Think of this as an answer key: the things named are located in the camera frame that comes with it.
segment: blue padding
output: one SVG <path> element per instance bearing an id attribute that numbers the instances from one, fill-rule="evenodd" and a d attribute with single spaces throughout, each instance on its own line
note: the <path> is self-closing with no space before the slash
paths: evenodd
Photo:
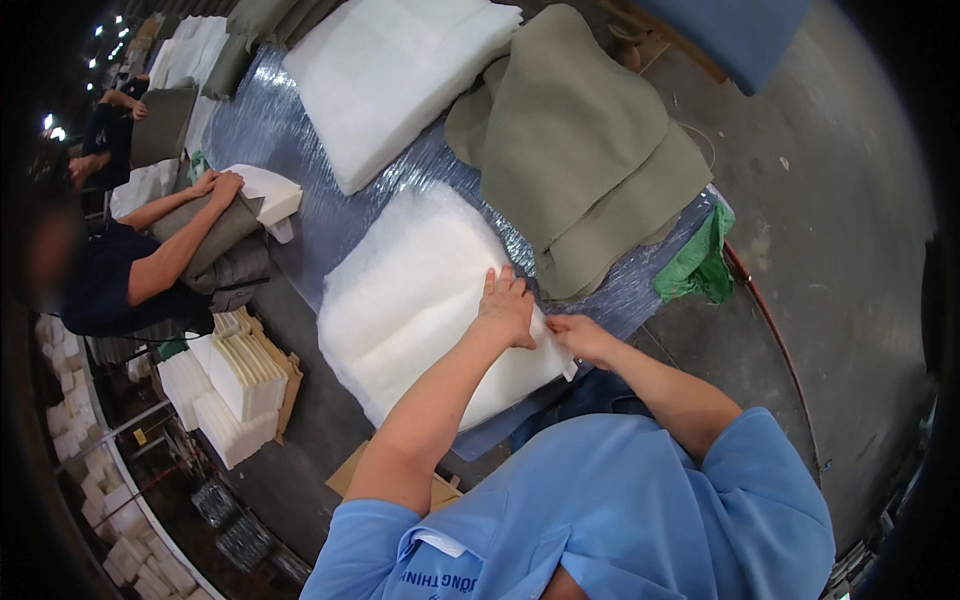
<path id="1" fill-rule="evenodd" d="M 804 20 L 809 0 L 632 0 L 730 76 L 744 94 L 763 88 Z"/>

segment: navy blue t-shirt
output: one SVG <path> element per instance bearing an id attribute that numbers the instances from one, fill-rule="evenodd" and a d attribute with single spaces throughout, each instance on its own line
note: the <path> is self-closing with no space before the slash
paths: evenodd
<path id="1" fill-rule="evenodd" d="M 133 80 L 120 91 L 139 100 L 146 91 L 147 82 Z M 110 161 L 103 169 L 89 177 L 88 184 L 101 189 L 113 189 L 130 180 L 130 144 L 133 136 L 133 115 L 123 107 L 101 103 L 86 121 L 83 156 L 110 153 Z"/>
<path id="2" fill-rule="evenodd" d="M 209 298 L 179 280 L 137 306 L 128 305 L 131 265 L 159 247 L 157 240 L 113 219 L 91 231 L 86 257 L 60 310 L 64 326 L 79 335 L 106 337 L 130 335 L 170 318 L 184 326 L 209 319 Z"/>

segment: stack of foam blocks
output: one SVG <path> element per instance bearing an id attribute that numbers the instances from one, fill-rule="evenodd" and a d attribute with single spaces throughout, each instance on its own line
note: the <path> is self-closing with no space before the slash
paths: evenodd
<path id="1" fill-rule="evenodd" d="M 104 571 L 118 588 L 131 586 L 142 600 L 210 599 L 149 527 L 117 540 L 107 553 Z"/>
<path id="2" fill-rule="evenodd" d="M 63 402 L 47 409 L 47 428 L 54 441 L 57 460 L 65 462 L 102 435 L 86 388 L 82 342 L 52 315 L 40 315 L 35 333 L 40 350 L 60 380 Z"/>
<path id="3" fill-rule="evenodd" d="M 63 391 L 63 401 L 47 409 L 47 427 L 62 463 L 102 434 L 86 387 L 82 341 L 50 315 L 40 316 L 35 332 Z M 112 544 L 103 567 L 116 586 L 132 585 L 143 600 L 210 599 L 150 527 L 103 446 L 90 450 L 67 472 L 84 493 L 84 519 L 101 539 Z"/>
<path id="4" fill-rule="evenodd" d="M 203 431 L 231 469 L 276 435 L 288 377 L 249 322 L 229 313 L 214 323 L 212 334 L 188 341 L 157 370 L 184 429 Z"/>

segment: hand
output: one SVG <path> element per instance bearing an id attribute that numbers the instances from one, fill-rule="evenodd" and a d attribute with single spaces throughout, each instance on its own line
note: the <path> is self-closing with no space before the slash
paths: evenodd
<path id="1" fill-rule="evenodd" d="M 147 105 L 143 104 L 139 100 L 136 101 L 136 104 L 133 105 L 133 119 L 139 121 L 143 117 L 147 116 Z"/>
<path id="2" fill-rule="evenodd" d="M 229 206 L 236 197 L 237 192 L 243 187 L 243 178 L 232 171 L 221 173 L 213 184 L 213 199 Z"/>
<path id="3" fill-rule="evenodd" d="M 585 315 L 550 315 L 546 326 L 563 348 L 604 371 L 610 370 L 610 356 L 623 344 Z"/>
<path id="4" fill-rule="evenodd" d="M 213 191 L 214 184 L 219 177 L 219 173 L 213 169 L 207 169 L 197 182 L 190 186 L 190 191 L 197 198 L 206 196 Z"/>
<path id="5" fill-rule="evenodd" d="M 483 298 L 473 323 L 482 331 L 497 336 L 505 348 L 537 349 L 537 342 L 530 336 L 534 295 L 526 288 L 526 281 L 514 279 L 514 269 L 510 265 L 500 271 L 499 283 L 496 269 L 487 271 Z"/>

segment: gray fabric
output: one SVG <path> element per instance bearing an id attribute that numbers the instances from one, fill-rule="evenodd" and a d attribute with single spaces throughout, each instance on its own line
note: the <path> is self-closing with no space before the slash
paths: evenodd
<path id="1" fill-rule="evenodd" d="M 98 365 L 123 363 L 136 354 L 137 349 L 150 343 L 159 344 L 164 340 L 174 336 L 182 337 L 183 328 L 174 320 L 167 319 L 158 324 L 150 325 L 145 329 L 140 329 L 130 335 L 130 338 L 91 338 L 84 337 L 86 344 L 90 348 L 90 354 L 93 356 L 93 362 Z"/>
<path id="2" fill-rule="evenodd" d="M 217 288 L 210 312 L 227 313 L 246 305 L 256 290 L 270 279 L 270 266 L 262 234 L 254 233 L 240 240 L 210 269 Z"/>
<path id="3" fill-rule="evenodd" d="M 481 170 L 483 199 L 534 247 L 545 300 L 592 293 L 620 256 L 662 239 L 712 179 L 657 91 L 611 60 L 566 5 L 514 35 L 511 55 L 456 102 L 445 133 Z"/>
<path id="4" fill-rule="evenodd" d="M 197 216 L 197 213 L 209 204 L 212 197 L 213 192 L 179 206 L 154 223 L 151 233 L 160 243 L 169 240 L 190 223 Z M 237 198 L 213 224 L 180 279 L 199 294 L 212 294 L 217 288 L 217 280 L 216 276 L 209 273 L 208 270 L 213 266 L 215 260 L 223 256 L 240 240 L 263 227 L 256 220 L 256 215 L 260 213 L 262 204 L 263 198 L 248 199 L 243 192 L 238 192 Z"/>
<path id="5" fill-rule="evenodd" d="M 247 72 L 247 67 L 250 66 L 251 59 L 246 36 L 228 37 L 201 93 L 212 100 L 232 98 Z"/>
<path id="6" fill-rule="evenodd" d="M 240 0 L 227 17 L 227 33 L 245 36 L 248 43 L 272 40 L 276 26 L 297 0 Z"/>
<path id="7" fill-rule="evenodd" d="M 143 95 L 148 112 L 133 124 L 131 169 L 180 157 L 196 100 L 196 87 L 151 89 Z"/>
<path id="8" fill-rule="evenodd" d="M 290 11 L 288 13 L 290 19 L 284 19 L 284 22 L 280 23 L 280 26 L 276 28 L 277 41 L 279 41 L 280 45 L 284 48 L 293 48 L 304 36 L 310 33 L 310 30 L 319 25 L 328 14 L 340 6 L 341 2 L 343 2 L 343 0 L 300 0 L 298 7 L 300 5 L 312 5 L 310 10 L 298 19 L 296 23 L 294 23 L 296 15 L 294 11 Z"/>

